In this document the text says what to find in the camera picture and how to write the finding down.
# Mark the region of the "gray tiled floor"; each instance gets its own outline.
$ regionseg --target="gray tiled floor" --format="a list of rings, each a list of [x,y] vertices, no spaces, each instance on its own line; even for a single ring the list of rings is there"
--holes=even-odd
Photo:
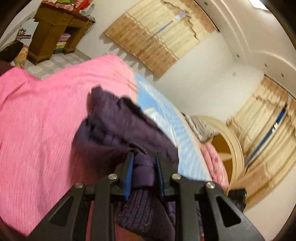
[[[53,55],[50,60],[45,60],[37,65],[34,65],[30,61],[26,60],[25,70],[36,78],[43,80],[67,66],[80,64],[83,62],[84,60],[74,53],[69,53],[66,55],[60,53]]]

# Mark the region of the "blue stripe on curtain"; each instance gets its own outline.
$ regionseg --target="blue stripe on curtain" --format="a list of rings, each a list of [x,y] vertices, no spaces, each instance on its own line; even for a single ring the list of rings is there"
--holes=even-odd
[[[277,127],[279,126],[280,121],[282,120],[282,118],[284,117],[284,114],[286,112],[286,107],[287,104],[284,106],[284,108],[282,109],[282,111],[280,112],[278,118],[276,119],[273,127],[269,130],[269,132],[266,134],[266,136],[263,138],[263,140],[260,142],[260,144],[258,145],[258,147],[253,151],[253,153],[249,156],[249,158],[247,159],[247,161],[244,164],[244,167],[247,167],[249,165],[249,163],[251,162],[251,160],[253,159],[253,157],[256,155],[256,153],[260,150],[260,148],[264,145],[264,143],[268,140],[268,138],[271,136],[272,133],[274,133],[277,129]]]

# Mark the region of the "pillow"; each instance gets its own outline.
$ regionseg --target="pillow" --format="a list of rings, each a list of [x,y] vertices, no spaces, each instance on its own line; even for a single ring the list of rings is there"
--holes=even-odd
[[[210,172],[210,175],[211,175],[211,178],[213,179],[213,182],[216,182],[218,183],[218,179],[217,179],[217,175],[215,173],[215,170],[214,170],[214,166],[213,166],[213,163],[212,163],[212,158],[210,156],[210,153],[207,149],[207,146],[206,145],[202,145],[200,147],[200,151],[204,157],[204,160],[205,160],[205,163],[207,165],[207,168]]]
[[[190,117],[183,114],[191,130],[201,143],[206,143],[209,139],[219,135],[220,133],[209,125],[206,121],[199,119],[198,117]]]
[[[15,66],[24,68],[25,67],[25,62],[28,56],[28,51],[29,51],[29,46],[25,45],[23,46],[22,50],[20,53],[15,57],[13,60],[15,63]]]
[[[206,148],[212,160],[212,165],[214,168],[215,177],[217,178],[217,183],[221,185],[224,191],[226,191],[229,187],[229,182],[225,166],[221,161],[215,147],[212,144],[207,144]]]

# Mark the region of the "bolt head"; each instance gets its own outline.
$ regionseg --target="bolt head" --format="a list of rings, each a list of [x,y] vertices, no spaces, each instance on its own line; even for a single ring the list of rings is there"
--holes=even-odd
[[[215,183],[212,183],[212,182],[208,182],[206,184],[206,187],[209,188],[209,189],[213,189],[215,187]]]
[[[180,180],[180,179],[181,179],[181,175],[180,175],[179,173],[174,173],[174,174],[172,175],[172,178],[173,178],[174,180]]]
[[[76,188],[82,188],[83,187],[83,183],[82,182],[77,182],[74,184],[74,187]]]
[[[115,173],[111,173],[111,174],[109,174],[108,178],[110,180],[116,180],[117,179],[117,175]]]

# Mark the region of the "light blue mattress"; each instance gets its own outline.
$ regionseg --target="light blue mattress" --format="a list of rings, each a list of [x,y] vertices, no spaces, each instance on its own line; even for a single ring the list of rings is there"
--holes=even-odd
[[[178,173],[195,180],[212,180],[191,130],[174,105],[148,81],[135,74],[137,104],[178,147]]]

